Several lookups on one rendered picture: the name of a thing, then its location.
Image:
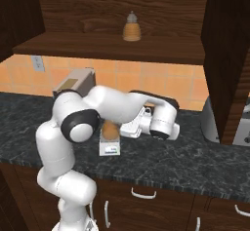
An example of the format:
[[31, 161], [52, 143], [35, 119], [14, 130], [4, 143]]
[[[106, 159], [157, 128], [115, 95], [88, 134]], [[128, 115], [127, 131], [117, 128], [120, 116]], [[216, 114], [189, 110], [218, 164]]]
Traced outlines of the dark wood cupboard door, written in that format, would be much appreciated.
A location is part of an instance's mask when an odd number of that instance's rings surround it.
[[102, 213], [104, 203], [108, 201], [108, 219], [110, 227], [103, 224], [102, 231], [186, 231], [189, 212], [146, 209], [133, 201], [124, 201], [116, 197], [101, 196]]
[[60, 220], [58, 198], [37, 184], [37, 168], [0, 164], [28, 231], [52, 231]]

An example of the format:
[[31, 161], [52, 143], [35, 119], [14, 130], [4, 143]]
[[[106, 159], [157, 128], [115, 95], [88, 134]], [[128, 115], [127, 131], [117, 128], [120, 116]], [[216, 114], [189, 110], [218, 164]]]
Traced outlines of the honey bottle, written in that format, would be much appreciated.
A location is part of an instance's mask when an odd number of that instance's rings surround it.
[[127, 21], [123, 28], [123, 39], [128, 42], [136, 42], [141, 40], [141, 29], [138, 24], [138, 18], [133, 11], [127, 17]]

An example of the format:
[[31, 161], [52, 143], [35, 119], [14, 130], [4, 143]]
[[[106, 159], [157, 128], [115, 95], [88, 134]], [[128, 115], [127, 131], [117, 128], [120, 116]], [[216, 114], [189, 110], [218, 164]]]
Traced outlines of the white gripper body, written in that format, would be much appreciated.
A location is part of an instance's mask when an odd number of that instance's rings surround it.
[[[168, 139], [169, 140], [176, 140], [179, 136], [179, 133], [180, 133], [180, 125], [174, 124], [171, 135], [168, 137]], [[130, 137], [130, 138], [138, 138], [141, 134], [149, 135], [149, 124], [148, 123], [123, 124], [120, 127], [120, 134], [122, 136]]]

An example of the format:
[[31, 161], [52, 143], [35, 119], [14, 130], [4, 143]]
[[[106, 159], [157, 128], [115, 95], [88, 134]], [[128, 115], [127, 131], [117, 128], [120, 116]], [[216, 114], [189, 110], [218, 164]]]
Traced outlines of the white wall outlet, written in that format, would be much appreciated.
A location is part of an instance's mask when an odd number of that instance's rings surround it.
[[41, 71], [41, 72], [45, 71], [45, 66], [41, 56], [31, 56], [31, 61], [35, 71]]

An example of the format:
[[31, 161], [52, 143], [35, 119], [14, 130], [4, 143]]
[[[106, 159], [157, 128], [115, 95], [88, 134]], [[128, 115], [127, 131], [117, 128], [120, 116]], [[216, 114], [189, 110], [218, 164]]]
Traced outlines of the dark wood open cabinet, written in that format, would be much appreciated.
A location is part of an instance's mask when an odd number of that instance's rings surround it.
[[[16, 54], [201, 64], [207, 0], [39, 0], [45, 31]], [[130, 12], [141, 40], [123, 39]]]

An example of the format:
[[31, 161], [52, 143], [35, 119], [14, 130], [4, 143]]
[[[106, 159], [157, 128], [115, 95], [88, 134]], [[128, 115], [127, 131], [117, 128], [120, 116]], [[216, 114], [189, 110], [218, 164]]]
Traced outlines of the white digital scale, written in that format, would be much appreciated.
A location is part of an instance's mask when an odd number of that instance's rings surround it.
[[103, 135], [100, 135], [99, 143], [99, 155], [100, 156], [119, 156], [120, 155], [120, 137], [116, 139], [105, 139]]

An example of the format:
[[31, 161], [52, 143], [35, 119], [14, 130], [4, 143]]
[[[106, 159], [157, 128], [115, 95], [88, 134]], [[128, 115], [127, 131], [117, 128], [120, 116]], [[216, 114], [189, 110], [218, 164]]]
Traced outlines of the white countertop appliance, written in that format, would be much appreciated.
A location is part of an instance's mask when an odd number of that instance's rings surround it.
[[[200, 115], [200, 125], [206, 139], [216, 143], [220, 142], [210, 97], [207, 97], [204, 103]], [[250, 97], [247, 98], [232, 144], [250, 147]]]

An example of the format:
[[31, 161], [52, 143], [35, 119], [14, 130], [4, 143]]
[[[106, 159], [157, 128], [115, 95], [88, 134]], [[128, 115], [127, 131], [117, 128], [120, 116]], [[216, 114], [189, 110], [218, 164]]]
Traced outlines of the dark wood cabinet door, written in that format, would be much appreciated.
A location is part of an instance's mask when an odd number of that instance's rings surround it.
[[219, 140], [231, 144], [250, 94], [250, 0], [207, 0], [201, 41]]
[[13, 48], [45, 31], [39, 0], [0, 0], [0, 62]]

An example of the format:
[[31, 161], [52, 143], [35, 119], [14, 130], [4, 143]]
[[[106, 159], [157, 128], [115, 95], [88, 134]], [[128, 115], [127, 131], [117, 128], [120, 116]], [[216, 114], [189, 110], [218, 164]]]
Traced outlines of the dark wood drawer front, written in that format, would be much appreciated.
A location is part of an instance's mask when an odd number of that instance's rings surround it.
[[[175, 210], [190, 212], [194, 196], [189, 193], [177, 192], [173, 190], [160, 189], [150, 186], [141, 186], [128, 182], [115, 180], [98, 179], [97, 184], [101, 195], [106, 199], [108, 196], [133, 201], [139, 205], [145, 205], [147, 210], [157, 207], [160, 210]], [[131, 194], [131, 188], [144, 195], [152, 195], [157, 192], [156, 198], [152, 200], [139, 199]]]
[[250, 203], [212, 198], [208, 212], [215, 216], [215, 227], [222, 231], [250, 231], [250, 217], [238, 214], [234, 205], [241, 211], [250, 212]]

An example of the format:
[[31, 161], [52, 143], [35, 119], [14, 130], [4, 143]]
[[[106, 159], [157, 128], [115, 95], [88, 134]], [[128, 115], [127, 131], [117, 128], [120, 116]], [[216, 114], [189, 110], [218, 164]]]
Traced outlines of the brown round object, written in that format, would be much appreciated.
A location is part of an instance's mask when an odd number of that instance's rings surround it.
[[105, 120], [102, 128], [103, 137], [106, 140], [114, 140], [119, 137], [118, 127], [111, 121]]

